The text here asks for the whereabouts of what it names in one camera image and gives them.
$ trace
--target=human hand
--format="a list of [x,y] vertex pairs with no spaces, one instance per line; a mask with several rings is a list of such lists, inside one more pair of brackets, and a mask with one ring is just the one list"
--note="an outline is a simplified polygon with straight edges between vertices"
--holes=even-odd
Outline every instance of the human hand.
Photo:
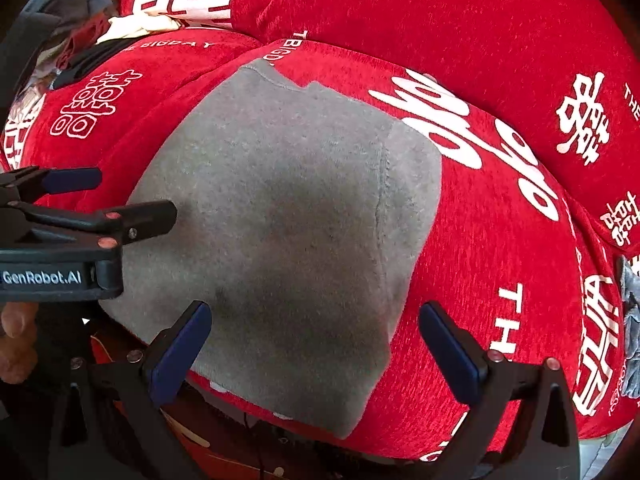
[[7,303],[0,320],[6,333],[0,337],[0,380],[9,384],[23,382],[38,362],[36,341],[37,303]]

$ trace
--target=black cable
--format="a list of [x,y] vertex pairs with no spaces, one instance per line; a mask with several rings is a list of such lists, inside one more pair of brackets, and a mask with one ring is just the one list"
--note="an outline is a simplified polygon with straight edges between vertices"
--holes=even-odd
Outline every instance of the black cable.
[[255,452],[258,455],[258,464],[260,464],[260,480],[264,480],[264,463],[262,462],[262,454],[260,453],[260,444],[258,443],[258,439],[256,438],[253,430],[249,428],[249,423],[246,420],[246,412],[244,412],[244,426],[254,441]]

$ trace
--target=dark red garment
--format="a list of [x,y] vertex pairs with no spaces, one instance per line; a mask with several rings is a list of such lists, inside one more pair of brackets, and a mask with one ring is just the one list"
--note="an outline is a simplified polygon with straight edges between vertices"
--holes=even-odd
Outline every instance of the dark red garment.
[[[208,20],[264,43],[320,41],[429,73],[516,128],[594,216],[615,209],[627,192],[640,191],[628,184],[636,172],[628,153],[640,150],[640,72],[599,0],[123,0],[122,5],[125,12]],[[578,75],[595,86],[598,74],[599,92],[592,87],[588,93],[595,93],[593,102],[602,110],[595,111],[596,123],[582,124],[590,131],[580,130],[587,145],[582,149],[594,139],[599,157],[585,166],[584,154],[577,153],[580,140],[567,153],[558,152],[577,132],[572,121],[568,133],[561,129],[557,110],[565,97],[575,98]],[[612,229],[602,227],[613,240]]]
[[[346,439],[220,394],[207,378],[194,380],[302,435],[370,454],[432,460],[465,413],[417,330],[417,309],[437,300],[485,347],[511,348],[508,357],[523,362],[558,357],[573,389],[581,438],[607,434],[633,418],[637,404],[619,390],[624,335],[614,260],[622,251],[537,161],[524,135],[472,105],[463,114],[462,102],[444,98],[443,90],[406,67],[299,38],[259,46],[220,30],[159,34],[84,81],[50,92],[20,166],[98,166],[104,181],[97,190],[43,203],[85,211],[122,205],[184,117],[259,57],[299,86],[318,81],[428,136],[443,155],[440,203],[390,342],[391,362]],[[504,443],[513,417],[514,409],[494,446]]]
[[65,49],[56,61],[56,67],[60,70],[64,70],[69,66],[69,60],[76,54],[79,54],[83,50],[89,48],[109,30],[109,20],[103,12],[96,14],[82,27],[76,29],[71,33],[71,36],[66,40]]

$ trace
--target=blue gripper pad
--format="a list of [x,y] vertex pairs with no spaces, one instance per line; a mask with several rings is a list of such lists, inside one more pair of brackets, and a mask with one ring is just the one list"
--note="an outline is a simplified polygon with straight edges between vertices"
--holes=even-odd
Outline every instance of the blue gripper pad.
[[194,301],[173,327],[162,330],[149,345],[144,375],[156,408],[175,399],[211,331],[211,309]]
[[463,331],[435,302],[425,303],[420,308],[418,326],[453,396],[462,404],[475,405],[481,397],[486,368],[480,369],[465,351],[457,337]]
[[77,168],[76,170],[50,170],[42,179],[42,189],[49,194],[69,193],[95,189],[102,182],[99,168]]

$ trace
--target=cream-colored garment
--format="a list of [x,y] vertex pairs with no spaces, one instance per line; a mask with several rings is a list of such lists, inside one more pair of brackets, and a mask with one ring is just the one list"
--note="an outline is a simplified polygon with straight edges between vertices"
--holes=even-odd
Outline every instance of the cream-colored garment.
[[178,30],[180,23],[169,16],[149,16],[144,12],[130,14],[121,18],[110,18],[111,27],[106,34],[98,38],[97,43],[107,40],[121,40],[123,38],[141,38],[154,32]]

